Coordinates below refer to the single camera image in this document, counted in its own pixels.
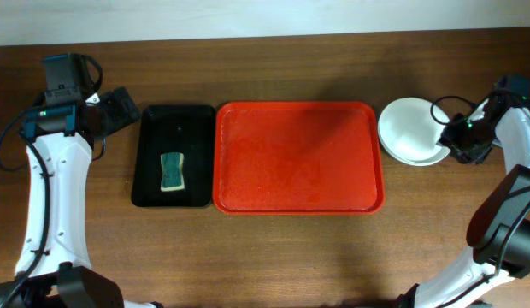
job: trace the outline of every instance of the white bowl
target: white bowl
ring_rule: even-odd
[[[420,98],[400,98],[388,104],[379,118],[379,140],[386,152],[402,163],[428,166],[444,159],[450,149],[437,145],[445,126],[430,116],[432,103]],[[449,117],[434,106],[440,121]]]

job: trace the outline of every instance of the wood grain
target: wood grain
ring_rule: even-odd
[[[148,104],[362,100],[457,94],[477,100],[497,77],[530,77],[530,28],[68,44],[0,48],[0,132],[45,88],[44,56],[92,55],[103,89]],[[450,113],[465,108],[445,103]],[[91,165],[86,238],[93,269],[127,299],[178,306],[320,306],[394,299],[437,275],[466,245],[468,222],[504,177],[499,149],[480,166],[427,168],[385,153],[386,202],[373,216],[225,216],[131,204],[139,124]],[[10,136],[5,163],[25,159]],[[0,281],[12,278],[27,220],[27,172],[0,172]],[[530,276],[485,296],[530,307]]]

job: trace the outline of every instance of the cable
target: cable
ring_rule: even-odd
[[[430,106],[430,116],[432,116],[432,118],[438,123],[438,124],[442,124],[442,125],[456,125],[458,123],[460,123],[461,121],[465,121],[464,119],[462,120],[459,120],[457,122],[451,122],[451,121],[448,121],[448,122],[442,122],[440,120],[438,120],[438,118],[434,115],[434,106],[436,106],[439,102],[445,100],[445,99],[448,99],[448,98],[455,98],[455,99],[458,99],[460,101],[463,101],[464,103],[466,103],[468,106],[470,106],[470,108],[472,109],[472,111],[476,110],[476,107],[477,105],[475,103],[472,103],[470,102],[469,100],[467,100],[466,98],[461,98],[460,96],[457,96],[457,95],[447,95],[447,96],[444,96],[444,97],[441,97],[441,98],[438,98],[434,101],[434,103]]]
[[[103,155],[105,155],[105,138],[102,139],[102,150],[100,151],[100,154],[97,157],[94,157],[92,161],[97,161],[98,159],[102,158]]]
[[[28,140],[22,133],[20,133],[21,138],[26,142],[27,147],[32,151],[35,158],[37,158],[37,161],[39,162],[39,166],[41,167],[43,180],[44,180],[44,221],[43,221],[43,232],[41,234],[41,241],[39,242],[39,248],[37,251],[35,251],[35,258],[33,259],[32,263],[27,268],[26,272],[19,277],[18,284],[15,288],[12,289],[9,296],[7,296],[6,299],[3,300],[3,302],[0,304],[0,308],[5,308],[9,305],[9,303],[20,293],[22,287],[26,283],[29,276],[32,274],[32,272],[37,267],[38,263],[41,261],[41,258],[45,254],[45,247],[46,247],[46,240],[49,236],[49,225],[50,225],[50,175],[49,171],[46,168],[46,164],[44,163],[43,157],[39,154],[35,146],[32,144],[30,140]]]
[[[26,109],[26,110],[23,110],[20,114],[18,114],[8,125],[7,127],[3,130],[3,132],[1,133],[0,135],[0,149],[1,149],[1,144],[3,142],[3,139],[5,137],[5,134],[7,134],[7,132],[18,122],[18,120],[20,120],[27,112],[31,111],[31,110],[34,110],[35,107],[33,108],[29,108],[29,109]],[[1,159],[0,159],[0,169],[3,170],[3,171],[8,171],[8,172],[15,172],[15,171],[18,171],[22,168],[26,167],[26,163],[23,163],[22,165],[18,166],[18,167],[15,167],[15,168],[9,168],[9,167],[5,167],[3,166],[3,164],[1,163]]]
[[[527,193],[527,192],[530,192],[530,186],[523,187],[521,189],[518,189],[518,190],[512,192],[511,194],[508,195],[508,198],[513,198],[515,196],[518,196],[518,195],[521,195],[521,194]],[[495,278],[495,277],[497,277],[500,274],[501,267],[502,267],[503,261],[504,261],[504,256],[506,255],[506,251],[508,250],[508,243],[512,239],[512,236],[514,235],[515,231],[520,227],[521,222],[523,222],[525,217],[529,214],[529,212],[530,212],[530,200],[527,203],[527,205],[523,208],[523,211],[520,213],[520,215],[515,219],[515,223],[512,224],[512,227],[510,227],[510,229],[509,229],[508,233],[506,234],[506,236],[504,236],[503,244],[501,245],[501,248],[498,251],[497,264],[495,264],[495,272],[493,274],[490,274],[490,275],[484,275],[479,281],[474,283],[472,286],[470,286],[464,292],[462,292],[459,295],[457,295],[454,299],[448,301],[447,303],[439,305],[436,308],[445,308],[445,307],[448,307],[450,305],[455,304],[457,301],[463,299],[469,293],[474,291],[477,287],[481,286],[484,283],[489,283],[489,281],[492,278]]]
[[[530,114],[530,105],[522,95],[516,92],[512,92],[510,90],[506,90],[506,89],[496,89],[496,90],[491,91],[489,94],[489,98],[493,98],[496,96],[503,96],[504,98],[507,98],[510,106],[517,105],[517,107],[520,107],[522,109],[527,109]]]

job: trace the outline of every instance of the black tray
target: black tray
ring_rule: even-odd
[[[212,199],[215,109],[155,105],[142,115],[132,203],[141,207],[204,207]],[[184,155],[185,189],[161,192],[161,154]]]

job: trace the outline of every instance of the green sponge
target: green sponge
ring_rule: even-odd
[[[161,154],[161,192],[173,192],[186,188],[183,181],[183,154],[170,152]]]

